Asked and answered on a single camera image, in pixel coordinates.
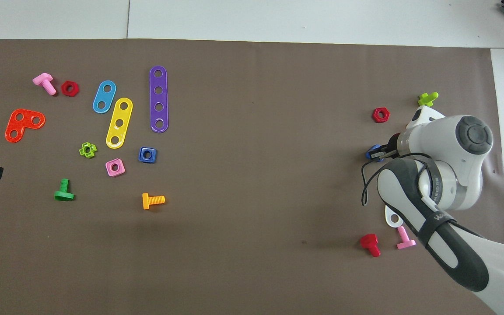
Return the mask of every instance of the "red nut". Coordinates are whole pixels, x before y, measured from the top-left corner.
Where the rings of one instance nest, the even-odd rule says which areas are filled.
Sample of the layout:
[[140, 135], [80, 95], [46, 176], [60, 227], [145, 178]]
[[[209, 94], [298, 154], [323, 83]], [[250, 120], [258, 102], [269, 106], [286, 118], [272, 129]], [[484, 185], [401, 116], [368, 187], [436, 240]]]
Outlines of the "red nut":
[[374, 121], [378, 123], [386, 122], [388, 120], [388, 117], [390, 117], [390, 112], [388, 111], [388, 109], [386, 109], [386, 107], [375, 108], [374, 112], [372, 112], [372, 119], [374, 119]]
[[72, 80], [67, 80], [62, 84], [62, 93], [67, 96], [75, 96], [79, 92], [79, 86]]

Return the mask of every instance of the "bolt thread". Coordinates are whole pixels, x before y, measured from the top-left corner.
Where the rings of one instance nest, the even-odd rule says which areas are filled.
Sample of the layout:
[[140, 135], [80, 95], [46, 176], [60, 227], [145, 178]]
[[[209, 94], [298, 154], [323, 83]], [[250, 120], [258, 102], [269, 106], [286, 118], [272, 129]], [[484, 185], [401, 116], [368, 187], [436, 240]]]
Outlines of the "bolt thread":
[[149, 204], [150, 205], [160, 205], [162, 203], [165, 203], [165, 196], [149, 197]]
[[70, 184], [70, 180], [67, 178], [62, 179], [62, 183], [59, 185], [59, 191], [67, 192], [67, 186]]
[[409, 242], [410, 238], [408, 237], [408, 233], [406, 233], [406, 228], [404, 226], [398, 227], [398, 233], [400, 233], [400, 237], [403, 242]]
[[378, 249], [378, 247], [374, 246], [374, 247], [370, 247], [368, 249], [368, 251], [370, 251], [372, 257], [378, 257], [380, 256], [380, 250]]
[[52, 86], [52, 84], [48, 80], [44, 80], [42, 82], [42, 87], [44, 87], [44, 90], [46, 90], [46, 92], [48, 92], [48, 94], [50, 95], [54, 95], [56, 93], [56, 89], [54, 88], [54, 86]]

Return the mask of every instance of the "orange bolt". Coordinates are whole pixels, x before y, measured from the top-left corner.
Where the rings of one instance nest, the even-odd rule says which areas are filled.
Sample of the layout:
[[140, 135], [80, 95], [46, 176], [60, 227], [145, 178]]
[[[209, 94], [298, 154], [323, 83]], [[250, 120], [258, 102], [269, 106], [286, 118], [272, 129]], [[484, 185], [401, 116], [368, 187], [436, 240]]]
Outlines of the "orange bolt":
[[148, 193], [143, 193], [141, 197], [143, 198], [143, 208], [145, 210], [149, 210], [149, 205], [160, 205], [165, 203], [165, 196], [149, 197]]

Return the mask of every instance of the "white table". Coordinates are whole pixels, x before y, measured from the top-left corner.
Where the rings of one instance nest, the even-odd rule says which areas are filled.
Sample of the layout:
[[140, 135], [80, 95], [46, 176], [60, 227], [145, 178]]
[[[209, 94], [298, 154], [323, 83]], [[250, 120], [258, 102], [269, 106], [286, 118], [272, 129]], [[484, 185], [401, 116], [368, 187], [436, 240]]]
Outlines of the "white table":
[[163, 38], [492, 50], [504, 159], [504, 14], [495, 0], [18, 0], [0, 39]]

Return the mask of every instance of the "green bolt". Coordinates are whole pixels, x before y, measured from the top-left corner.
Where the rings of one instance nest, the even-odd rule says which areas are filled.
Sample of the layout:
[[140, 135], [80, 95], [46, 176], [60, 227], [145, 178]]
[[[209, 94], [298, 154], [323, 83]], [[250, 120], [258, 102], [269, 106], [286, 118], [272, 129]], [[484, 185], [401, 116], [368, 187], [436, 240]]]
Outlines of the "green bolt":
[[54, 192], [54, 199], [59, 201], [73, 200], [75, 195], [67, 192], [67, 186], [70, 184], [70, 180], [67, 178], [62, 179], [62, 183], [59, 186], [59, 191]]
[[429, 107], [433, 106], [433, 101], [438, 98], [438, 93], [437, 92], [432, 92], [430, 95], [427, 93], [423, 93], [420, 95], [420, 100], [417, 101], [417, 103], [422, 106], [422, 105], [427, 105]]

